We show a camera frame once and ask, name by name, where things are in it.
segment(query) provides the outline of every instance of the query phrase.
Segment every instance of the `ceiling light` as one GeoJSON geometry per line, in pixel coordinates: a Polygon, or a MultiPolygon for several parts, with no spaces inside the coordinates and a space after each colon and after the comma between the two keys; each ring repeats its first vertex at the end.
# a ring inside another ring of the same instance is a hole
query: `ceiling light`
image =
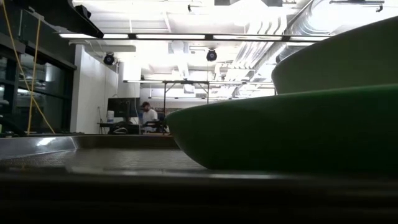
{"type": "Polygon", "coordinates": [[[381,5],[384,4],[384,1],[378,0],[370,0],[370,1],[353,1],[353,0],[337,0],[337,1],[330,1],[329,4],[362,4],[362,5],[381,5]]]}
{"type": "Polygon", "coordinates": [[[314,37],[312,37],[312,36],[294,36],[294,37],[291,37],[289,40],[290,41],[308,41],[308,42],[314,41],[314,42],[317,42],[317,41],[326,40],[327,38],[329,38],[329,36],[324,36],[324,37],[320,37],[320,36],[314,36],[314,37]]]}
{"type": "Polygon", "coordinates": [[[137,39],[164,39],[164,40],[205,39],[205,35],[198,35],[198,34],[137,34],[136,37],[137,39]]]}
{"type": "MultiPolygon", "coordinates": [[[[150,96],[148,99],[153,100],[164,100],[163,96],[150,96]]],[[[207,100],[206,97],[166,97],[169,100],[207,100]]],[[[240,98],[219,98],[219,97],[209,97],[209,100],[238,100],[240,98]]]]}
{"type": "Polygon", "coordinates": [[[128,39],[128,34],[104,34],[104,39],[128,39]]]}
{"type": "Polygon", "coordinates": [[[60,34],[60,37],[68,39],[95,39],[95,37],[86,34],[60,34]]]}
{"type": "MultiPolygon", "coordinates": [[[[166,99],[178,99],[178,97],[166,97],[166,99]]],[[[154,99],[154,100],[164,100],[164,97],[161,97],[161,96],[155,96],[155,97],[148,97],[148,99],[154,99]]]]}
{"type": "Polygon", "coordinates": [[[128,80],[128,83],[163,83],[163,81],[155,80],[128,80]]]}
{"type": "Polygon", "coordinates": [[[209,84],[224,84],[224,85],[234,85],[243,84],[244,82],[209,82],[209,84]]]}
{"type": "Polygon", "coordinates": [[[282,40],[281,36],[272,35],[214,35],[213,38],[216,40],[282,40]]]}
{"type": "Polygon", "coordinates": [[[272,85],[272,86],[274,86],[274,84],[272,84],[271,82],[247,82],[246,84],[249,84],[249,85],[272,85]]]}
{"type": "Polygon", "coordinates": [[[314,42],[287,42],[288,46],[309,46],[315,44],[314,42]]]}

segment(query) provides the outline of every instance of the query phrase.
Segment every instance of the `computer monitor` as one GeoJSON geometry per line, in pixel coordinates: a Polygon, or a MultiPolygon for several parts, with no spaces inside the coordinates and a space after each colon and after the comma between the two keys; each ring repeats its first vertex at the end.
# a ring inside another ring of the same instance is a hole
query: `computer monitor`
{"type": "Polygon", "coordinates": [[[139,114],[140,110],[139,98],[108,99],[108,111],[114,111],[115,118],[133,118],[139,114]]]}

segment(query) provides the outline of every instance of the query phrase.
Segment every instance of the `green plastic bowl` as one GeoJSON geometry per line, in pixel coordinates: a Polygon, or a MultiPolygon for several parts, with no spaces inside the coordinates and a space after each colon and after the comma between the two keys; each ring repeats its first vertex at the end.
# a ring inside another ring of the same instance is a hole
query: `green plastic bowl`
{"type": "Polygon", "coordinates": [[[167,122],[179,147],[209,169],[397,173],[398,85],[214,103],[167,122]]]}

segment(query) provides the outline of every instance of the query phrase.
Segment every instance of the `yellow cable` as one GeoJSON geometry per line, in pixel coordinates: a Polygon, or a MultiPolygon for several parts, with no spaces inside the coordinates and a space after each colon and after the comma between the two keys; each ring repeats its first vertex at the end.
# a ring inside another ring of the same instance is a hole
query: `yellow cable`
{"type": "MultiPolygon", "coordinates": [[[[13,36],[12,36],[11,27],[10,27],[10,22],[9,22],[9,20],[8,20],[8,15],[7,15],[7,9],[6,9],[5,1],[2,2],[2,7],[3,7],[3,9],[4,9],[4,16],[5,16],[6,22],[7,22],[8,33],[10,34],[12,47],[14,48],[14,53],[15,53],[15,57],[16,57],[16,60],[17,60],[19,69],[21,70],[22,76],[24,77],[24,81],[25,81],[25,85],[26,85],[27,90],[30,91],[31,94],[32,94],[33,89],[32,89],[32,91],[29,89],[29,85],[28,85],[28,83],[27,83],[27,81],[26,81],[26,77],[25,77],[24,70],[22,69],[21,62],[19,61],[19,57],[18,57],[17,50],[16,50],[16,48],[15,48],[14,38],[13,38],[13,36]]],[[[36,99],[35,99],[35,98],[33,98],[33,102],[35,103],[35,105],[36,105],[38,111],[40,112],[40,114],[43,116],[43,119],[44,119],[45,123],[47,124],[47,126],[51,129],[51,131],[53,132],[53,134],[55,134],[55,131],[51,128],[51,125],[49,124],[49,122],[48,122],[47,119],[45,118],[45,116],[44,116],[42,110],[40,109],[39,104],[36,102],[36,99]]]]}
{"type": "MultiPolygon", "coordinates": [[[[34,83],[35,83],[35,76],[36,76],[36,61],[37,61],[37,49],[39,46],[39,34],[40,34],[40,19],[38,19],[37,22],[37,34],[36,34],[36,49],[35,49],[35,60],[33,63],[33,75],[32,75],[32,87],[30,88],[31,90],[34,89],[34,83]]],[[[33,91],[30,92],[30,106],[29,106],[29,122],[27,124],[27,135],[30,134],[30,125],[32,124],[32,105],[33,105],[33,91]]]]}

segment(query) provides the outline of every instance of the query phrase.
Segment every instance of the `metal tray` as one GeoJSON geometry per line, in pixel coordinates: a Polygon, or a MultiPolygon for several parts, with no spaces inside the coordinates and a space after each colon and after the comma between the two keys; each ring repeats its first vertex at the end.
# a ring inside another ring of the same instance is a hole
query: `metal tray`
{"type": "Polygon", "coordinates": [[[169,136],[15,138],[0,139],[0,146],[0,167],[204,169],[169,136]]]}

